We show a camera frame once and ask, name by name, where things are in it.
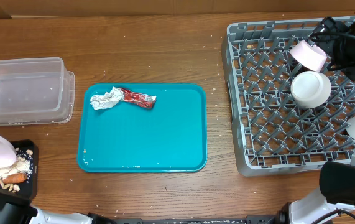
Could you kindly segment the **red snack wrapper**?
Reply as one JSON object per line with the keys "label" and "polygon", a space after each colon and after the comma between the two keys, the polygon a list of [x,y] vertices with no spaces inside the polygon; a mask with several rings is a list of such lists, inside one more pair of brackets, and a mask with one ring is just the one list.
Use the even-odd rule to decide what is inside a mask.
{"label": "red snack wrapper", "polygon": [[143,93],[136,93],[131,90],[122,88],[124,94],[123,101],[138,105],[145,109],[152,109],[156,102],[157,97],[152,95],[147,95]]}

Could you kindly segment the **white napkin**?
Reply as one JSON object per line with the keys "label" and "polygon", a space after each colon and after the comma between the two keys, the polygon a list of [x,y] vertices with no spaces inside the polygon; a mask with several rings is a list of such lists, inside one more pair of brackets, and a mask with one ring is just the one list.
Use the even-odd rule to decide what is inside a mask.
{"label": "white napkin", "polygon": [[124,99],[124,93],[120,88],[113,87],[110,92],[103,95],[93,95],[90,104],[94,110],[104,110],[114,107]]}

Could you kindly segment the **food scraps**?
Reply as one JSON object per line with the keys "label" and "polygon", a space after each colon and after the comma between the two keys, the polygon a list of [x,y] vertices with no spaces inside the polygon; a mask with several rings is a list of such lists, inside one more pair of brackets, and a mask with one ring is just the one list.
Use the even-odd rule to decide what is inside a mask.
{"label": "food scraps", "polygon": [[29,179],[34,173],[34,152],[32,149],[23,151],[22,149],[16,148],[16,156],[17,159],[13,165],[0,168],[0,180],[12,174],[23,173],[27,175],[27,180],[19,184],[4,184],[0,182],[0,188],[12,193],[20,192],[22,190],[22,184],[28,184]]}

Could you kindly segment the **orange carrot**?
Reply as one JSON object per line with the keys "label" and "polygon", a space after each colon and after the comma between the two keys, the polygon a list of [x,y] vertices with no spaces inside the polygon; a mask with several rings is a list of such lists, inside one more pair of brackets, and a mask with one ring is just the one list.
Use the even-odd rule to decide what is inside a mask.
{"label": "orange carrot", "polygon": [[3,180],[0,180],[0,182],[4,184],[19,184],[27,180],[27,175],[23,173],[18,173],[18,174],[12,174],[8,177],[6,177]]}

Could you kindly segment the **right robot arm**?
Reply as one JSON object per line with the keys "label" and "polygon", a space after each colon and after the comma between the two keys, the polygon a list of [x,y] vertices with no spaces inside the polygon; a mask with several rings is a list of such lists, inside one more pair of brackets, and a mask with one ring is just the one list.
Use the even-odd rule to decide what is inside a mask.
{"label": "right robot arm", "polygon": [[[302,108],[322,105],[331,93],[331,82],[321,73],[328,57],[331,61],[327,70],[339,70],[355,81],[355,21],[347,26],[331,17],[324,18],[290,54],[307,68],[290,85],[294,101]],[[318,188],[305,198],[286,204],[271,222],[329,223],[342,214],[355,220],[354,210],[355,149],[349,164],[326,162],[321,168]]]}

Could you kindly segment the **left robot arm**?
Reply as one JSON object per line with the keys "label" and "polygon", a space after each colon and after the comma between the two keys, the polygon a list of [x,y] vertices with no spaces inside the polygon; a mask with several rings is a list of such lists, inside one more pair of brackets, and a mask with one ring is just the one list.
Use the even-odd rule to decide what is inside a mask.
{"label": "left robot arm", "polygon": [[32,206],[31,200],[0,190],[0,224],[116,224],[96,214],[59,214]]}

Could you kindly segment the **grey dishwasher rack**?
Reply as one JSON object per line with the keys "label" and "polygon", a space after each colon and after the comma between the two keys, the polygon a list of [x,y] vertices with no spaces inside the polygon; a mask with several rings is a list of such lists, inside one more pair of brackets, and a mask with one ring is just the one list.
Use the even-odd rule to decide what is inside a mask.
{"label": "grey dishwasher rack", "polygon": [[244,176],[318,170],[325,162],[350,162],[355,139],[346,129],[355,116],[355,81],[321,69],[331,82],[325,103],[305,109],[290,85],[304,67],[290,50],[321,19],[232,23],[221,44],[231,100],[238,171]]}

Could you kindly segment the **teal plastic tray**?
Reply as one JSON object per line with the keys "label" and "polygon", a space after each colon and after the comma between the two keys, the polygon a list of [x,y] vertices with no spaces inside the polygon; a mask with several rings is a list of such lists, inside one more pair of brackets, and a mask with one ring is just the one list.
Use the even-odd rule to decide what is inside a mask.
{"label": "teal plastic tray", "polygon": [[115,87],[100,83],[85,93],[76,161],[85,172],[198,172],[207,162],[206,94],[196,84],[120,83],[156,96],[152,109],[120,102],[94,110],[90,98]]}

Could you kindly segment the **clear plastic bin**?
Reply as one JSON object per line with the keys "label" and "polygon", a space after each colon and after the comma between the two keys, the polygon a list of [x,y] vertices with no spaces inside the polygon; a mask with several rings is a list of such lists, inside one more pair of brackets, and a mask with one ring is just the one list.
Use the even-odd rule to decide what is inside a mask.
{"label": "clear plastic bin", "polygon": [[59,57],[0,60],[0,126],[67,123],[75,75]]}

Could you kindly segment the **black bin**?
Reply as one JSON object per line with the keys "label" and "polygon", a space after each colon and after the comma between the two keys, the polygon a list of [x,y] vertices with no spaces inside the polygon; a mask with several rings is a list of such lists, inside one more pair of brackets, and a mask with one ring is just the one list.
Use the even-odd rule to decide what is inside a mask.
{"label": "black bin", "polygon": [[30,205],[33,198],[37,195],[37,173],[39,152],[37,146],[31,140],[12,141],[11,144],[19,150],[16,154],[30,161],[30,168],[27,174],[27,179],[19,183],[20,191],[12,193],[8,189],[3,189],[0,186],[0,209],[6,203],[15,205]]}

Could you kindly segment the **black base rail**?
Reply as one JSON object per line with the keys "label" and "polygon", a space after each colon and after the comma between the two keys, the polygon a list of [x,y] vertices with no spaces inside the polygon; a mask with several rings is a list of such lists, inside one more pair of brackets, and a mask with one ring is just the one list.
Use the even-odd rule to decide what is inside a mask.
{"label": "black base rail", "polygon": [[141,218],[113,219],[115,224],[274,224],[278,223],[275,215],[249,215],[245,218],[187,218],[146,220]]}

